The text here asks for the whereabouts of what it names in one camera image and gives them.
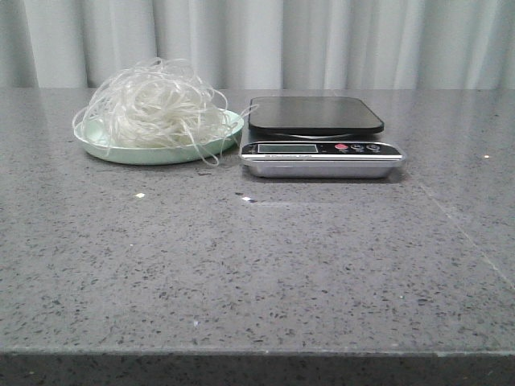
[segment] digital kitchen scale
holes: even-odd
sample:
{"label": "digital kitchen scale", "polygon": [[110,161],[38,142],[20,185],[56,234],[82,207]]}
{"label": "digital kitchen scale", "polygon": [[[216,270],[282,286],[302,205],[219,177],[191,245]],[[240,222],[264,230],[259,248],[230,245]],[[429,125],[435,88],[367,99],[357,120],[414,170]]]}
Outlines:
{"label": "digital kitchen scale", "polygon": [[260,177],[379,179],[406,155],[378,141],[384,123],[362,101],[338,96],[254,98],[240,156]]}

